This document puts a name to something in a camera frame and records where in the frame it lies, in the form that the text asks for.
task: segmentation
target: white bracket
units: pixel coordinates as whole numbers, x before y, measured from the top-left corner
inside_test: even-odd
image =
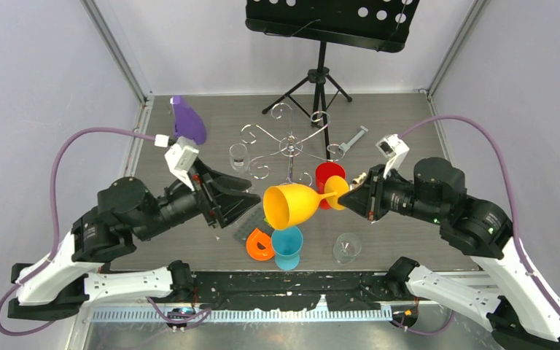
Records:
[[[183,136],[180,136],[177,143],[172,145],[164,154],[164,159],[166,159],[171,174],[186,184],[192,191],[194,191],[194,185],[187,173],[197,157],[198,148],[196,148],[196,144]]]
[[[425,266],[411,271],[406,286],[412,295],[436,301],[472,319],[489,332],[492,331],[491,322],[486,315],[494,312],[501,303],[498,294],[473,289],[434,273]]]
[[[409,146],[407,146],[403,140],[399,139],[397,134],[394,134],[383,137],[376,143],[376,147],[387,159],[383,172],[383,178],[387,179],[392,169],[398,169],[400,167],[405,156],[409,153]]]
[[[171,294],[173,277],[166,268],[130,273],[89,273],[85,279],[85,294],[91,303],[133,301],[140,297],[163,298]]]

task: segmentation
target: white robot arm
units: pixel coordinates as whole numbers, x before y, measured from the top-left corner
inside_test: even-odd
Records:
[[[406,257],[389,269],[387,281],[396,286],[390,289],[436,301],[469,317],[505,349],[560,350],[560,316],[521,263],[505,212],[468,195],[464,173],[447,160],[420,160],[413,181],[408,181],[397,172],[409,150],[406,144],[389,135],[376,146],[387,164],[372,167],[339,203],[371,222],[394,211],[439,225],[441,238],[481,266],[502,294],[467,287]],[[534,273],[560,306],[560,297],[535,268]]]
[[[91,303],[169,295],[185,299],[192,293],[189,265],[180,260],[153,271],[100,273],[104,264],[136,250],[132,236],[148,241],[199,214],[209,226],[223,228],[260,202],[259,196],[243,192],[250,181],[211,170],[188,139],[180,137],[165,159],[177,180],[162,196],[154,198],[136,178],[118,179],[72,225],[45,269],[20,283],[48,255],[33,265],[12,267],[12,283],[20,287],[9,302],[9,318],[54,321]]]

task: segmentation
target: clear glass cup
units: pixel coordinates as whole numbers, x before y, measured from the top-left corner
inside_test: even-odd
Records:
[[[362,242],[355,233],[343,233],[334,244],[334,258],[341,265],[352,263],[362,251]]]
[[[240,174],[245,174],[250,169],[250,154],[245,144],[234,144],[228,149],[230,167]]]

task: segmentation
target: black music stand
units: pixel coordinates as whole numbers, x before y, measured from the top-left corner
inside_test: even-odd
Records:
[[[419,0],[247,0],[246,27],[251,31],[320,42],[316,69],[308,70],[304,79],[262,110],[262,113],[266,114],[275,104],[288,98],[310,117],[311,113],[291,96],[307,82],[315,84],[312,113],[327,111],[338,93],[342,93],[348,102],[353,101],[324,66],[327,43],[397,53],[405,47],[418,3]],[[338,89],[330,104],[325,101],[324,84],[327,79]],[[322,115],[322,119],[327,124],[326,114]],[[328,129],[325,128],[324,136],[325,154],[329,160]]]

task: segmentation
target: metal frame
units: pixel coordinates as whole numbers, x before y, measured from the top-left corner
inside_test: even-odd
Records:
[[[437,70],[437,74],[435,74],[435,78],[432,80],[430,86],[428,87],[428,96],[430,98],[435,94],[435,92],[439,88],[439,85],[441,85],[443,78],[446,76],[452,62],[456,58],[456,55],[458,55],[458,52],[460,51],[464,42],[467,41],[467,38],[471,34],[473,27],[478,22],[478,19],[482,15],[484,8],[489,4],[489,2],[490,0],[475,0],[473,2],[473,5],[471,6],[469,13],[467,14],[467,17],[464,19],[464,22],[462,23],[462,26],[460,27],[456,38],[450,46],[450,50],[448,50],[448,52],[446,53],[441,66],[439,66],[439,69]]]
[[[136,124],[133,129],[135,133],[147,132],[147,125],[149,125],[149,117],[151,116],[154,101],[155,97],[153,95],[147,97],[147,102],[143,105],[138,117],[136,118]],[[134,176],[136,167],[139,164],[139,156],[141,154],[143,142],[144,141],[142,139],[132,138],[130,143],[130,152],[128,153],[123,168],[123,176]]]
[[[462,45],[467,41],[467,38],[471,34],[471,31],[473,30],[475,24],[480,19],[483,10],[486,8],[486,5],[488,5],[489,2],[490,0],[475,0],[473,2],[473,5],[471,6],[469,13],[467,14],[467,17],[464,19],[462,26],[460,27],[460,30],[456,35],[456,38],[452,42],[452,45],[450,46],[450,49],[446,53],[443,62],[439,66],[439,69],[437,70],[437,74],[435,74],[435,78],[430,83],[428,89],[419,91],[420,93],[423,93],[426,96],[426,101],[428,103],[428,107],[430,108],[430,114],[432,116],[439,114],[435,103],[435,93],[437,92],[437,89],[443,82],[443,79],[446,77],[448,70],[451,67],[451,64],[454,62],[454,59],[458,55],[460,49],[462,48]],[[451,152],[451,148],[448,143],[445,129],[443,128],[443,124],[440,120],[435,122],[435,129],[437,131],[437,135],[439,136],[441,149],[443,150],[443,156],[453,166],[455,166],[456,162],[454,160],[454,155]]]
[[[114,58],[115,63],[119,67],[119,70],[123,73],[125,80],[132,88],[134,95],[136,95],[136,98],[140,101],[141,104],[144,104],[147,101],[147,94],[145,93],[145,91],[143,91],[141,84],[137,80],[127,60],[125,59],[123,51],[119,47],[119,44],[117,43],[117,40],[111,32],[108,23],[106,23],[104,16],[100,12],[96,1],[80,0],[80,3],[87,10],[89,18],[93,22],[93,25],[98,29],[101,38],[106,44],[106,48],[110,51],[110,54]]]

